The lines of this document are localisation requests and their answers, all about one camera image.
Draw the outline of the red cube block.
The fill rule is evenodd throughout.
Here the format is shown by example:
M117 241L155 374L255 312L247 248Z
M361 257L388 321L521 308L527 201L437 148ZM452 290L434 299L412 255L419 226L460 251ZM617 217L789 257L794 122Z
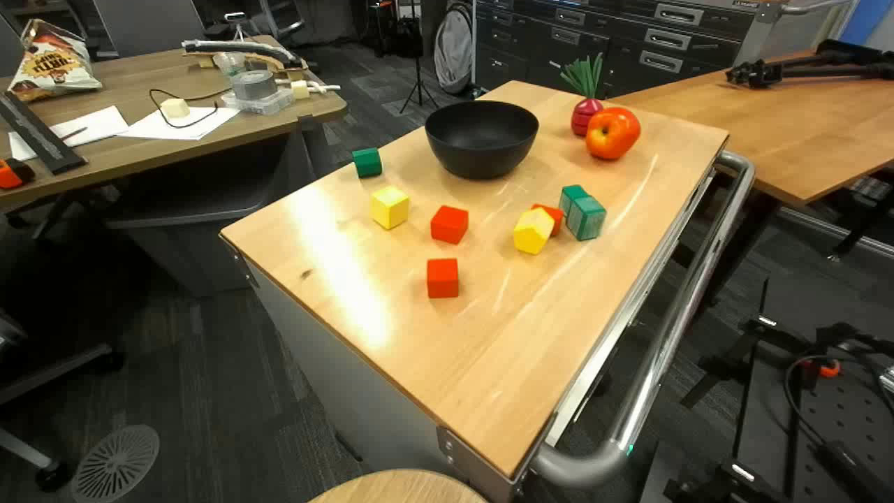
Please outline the red cube block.
M445 244L460 244L469 230L469 213L459 206L438 206L431 217L431 238Z
M446 299L459 294L459 261L438 257L427 262L427 297Z

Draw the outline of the yellow cube block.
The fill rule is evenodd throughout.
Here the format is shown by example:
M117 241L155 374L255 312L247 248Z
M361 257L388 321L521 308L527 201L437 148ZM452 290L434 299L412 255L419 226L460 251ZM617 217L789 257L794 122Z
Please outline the yellow cube block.
M398 188L382 188L371 197L371 217L382 230L395 230L409 217L412 199Z

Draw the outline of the small green block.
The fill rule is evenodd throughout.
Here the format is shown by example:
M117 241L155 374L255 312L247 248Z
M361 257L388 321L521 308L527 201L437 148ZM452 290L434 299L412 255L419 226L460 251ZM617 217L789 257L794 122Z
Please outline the small green block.
M371 177L381 177L382 173L382 159L381 159L381 152L377 148L361 148L351 153L351 162L354 162L354 173L361 180L371 180Z

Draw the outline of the orange red toy apple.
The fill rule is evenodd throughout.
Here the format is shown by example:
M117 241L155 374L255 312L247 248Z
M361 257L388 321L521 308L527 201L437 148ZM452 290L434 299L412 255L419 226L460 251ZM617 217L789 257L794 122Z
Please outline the orange red toy apple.
M624 106L602 108L590 117L585 146L595 159L615 162L641 141L641 121Z

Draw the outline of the black bowl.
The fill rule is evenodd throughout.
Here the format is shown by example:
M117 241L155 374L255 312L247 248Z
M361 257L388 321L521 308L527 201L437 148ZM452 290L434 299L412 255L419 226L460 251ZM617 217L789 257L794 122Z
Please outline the black bowl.
M509 177L540 131L533 111L504 101L469 101L434 111L426 134L437 159L460 180Z

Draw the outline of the red toy radish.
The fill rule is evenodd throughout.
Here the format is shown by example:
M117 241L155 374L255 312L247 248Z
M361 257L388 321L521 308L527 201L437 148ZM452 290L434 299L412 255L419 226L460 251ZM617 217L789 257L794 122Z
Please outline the red toy radish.
M590 117L602 111L602 74L603 55L585 55L561 68L565 83L582 96L572 106L571 129L575 136L588 134Z

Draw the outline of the white metal cart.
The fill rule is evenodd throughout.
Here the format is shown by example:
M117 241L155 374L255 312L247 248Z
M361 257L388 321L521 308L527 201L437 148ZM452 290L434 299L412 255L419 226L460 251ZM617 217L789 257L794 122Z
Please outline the white metal cart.
M511 82L495 96L540 117L511 177L465 181L412 131L382 148L382 177L342 169L226 226L224 241L367 466L442 470L507 500L727 134L649 111L632 153L595 162L568 131L568 92ZM602 234L575 241L561 223L540 255L516 251L521 216L561 206L565 184L603 203ZM395 230L371 217L382 188L412 199ZM438 206L469 213L460 244L431 238ZM459 261L446 299L427 297L438 257Z

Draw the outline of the yellow block by orange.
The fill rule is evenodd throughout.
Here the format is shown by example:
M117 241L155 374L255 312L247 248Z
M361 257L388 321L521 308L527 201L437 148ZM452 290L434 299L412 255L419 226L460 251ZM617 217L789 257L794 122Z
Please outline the yellow block by orange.
M553 234L553 217L541 210L526 210L515 223L515 248L526 255L540 255Z

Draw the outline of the green double block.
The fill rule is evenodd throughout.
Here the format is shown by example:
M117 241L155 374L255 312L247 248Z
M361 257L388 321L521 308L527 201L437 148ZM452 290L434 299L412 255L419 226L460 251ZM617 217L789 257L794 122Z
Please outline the green double block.
M582 184L565 184L561 199L565 226L575 241L595 241L602 234L607 210Z

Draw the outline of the dark drawer cabinet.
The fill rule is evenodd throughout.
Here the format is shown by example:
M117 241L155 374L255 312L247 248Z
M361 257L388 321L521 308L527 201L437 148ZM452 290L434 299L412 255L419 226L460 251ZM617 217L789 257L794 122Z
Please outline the dark drawer cabinet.
M843 0L473 0L476 83L530 82L568 89L561 68L603 55L602 92L814 51Z

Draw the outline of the round wooden stool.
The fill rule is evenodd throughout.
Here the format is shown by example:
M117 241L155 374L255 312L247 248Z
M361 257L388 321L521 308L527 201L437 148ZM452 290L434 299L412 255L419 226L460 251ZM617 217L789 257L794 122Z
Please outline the round wooden stool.
M382 470L343 482L311 503L487 503L487 497L442 472Z

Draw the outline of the grey tape roll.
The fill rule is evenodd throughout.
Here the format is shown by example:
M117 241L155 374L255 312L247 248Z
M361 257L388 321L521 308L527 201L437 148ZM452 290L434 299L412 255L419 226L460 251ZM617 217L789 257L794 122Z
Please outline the grey tape roll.
M244 71L230 78L238 103L265 101L276 92L276 78L272 71Z

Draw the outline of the wooden office desk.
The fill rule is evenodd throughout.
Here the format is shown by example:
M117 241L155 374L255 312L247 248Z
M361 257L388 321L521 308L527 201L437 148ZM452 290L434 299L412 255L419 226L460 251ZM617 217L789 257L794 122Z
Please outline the wooden office desk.
M97 61L96 75L104 82L97 92L71 92L61 97L36 101L32 103L32 111L43 122L53 127L117 106L125 122L136 122L155 111L155 101L149 97L150 89L167 89L173 96L209 96L226 86L226 78L219 71L198 71L196 60L181 51ZM343 108L347 101L338 92L325 92L297 101L273 114L233 114L201 141L107 136L79 146L83 164L68 173L50 173L39 159L32 159L34 181L16 191L2 191L0 210L13 213L61 194L110 184L132 173L272 141L287 134L300 117L332 121Z

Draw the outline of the white paper sheets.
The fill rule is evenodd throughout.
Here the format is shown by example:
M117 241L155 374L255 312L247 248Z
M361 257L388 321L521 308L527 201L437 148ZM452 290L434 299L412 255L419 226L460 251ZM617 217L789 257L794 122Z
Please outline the white paper sheets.
M150 111L122 129L132 141L203 141L236 117L230 106L194 106L184 117Z

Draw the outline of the wooden side table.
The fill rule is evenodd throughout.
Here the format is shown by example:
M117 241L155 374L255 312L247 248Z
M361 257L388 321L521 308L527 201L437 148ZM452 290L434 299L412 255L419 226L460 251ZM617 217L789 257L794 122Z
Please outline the wooden side table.
M894 159L894 83L884 78L748 89L716 71L617 103L727 129L727 148L755 164L755 188L785 203L814 203Z

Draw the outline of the snack chip bag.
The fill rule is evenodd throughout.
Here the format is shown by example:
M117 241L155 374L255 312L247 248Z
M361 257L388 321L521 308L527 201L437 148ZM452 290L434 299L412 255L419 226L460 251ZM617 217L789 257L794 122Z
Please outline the snack chip bag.
M22 60L9 83L9 92L20 101L100 89L86 43L79 34L32 16L20 34L20 44Z

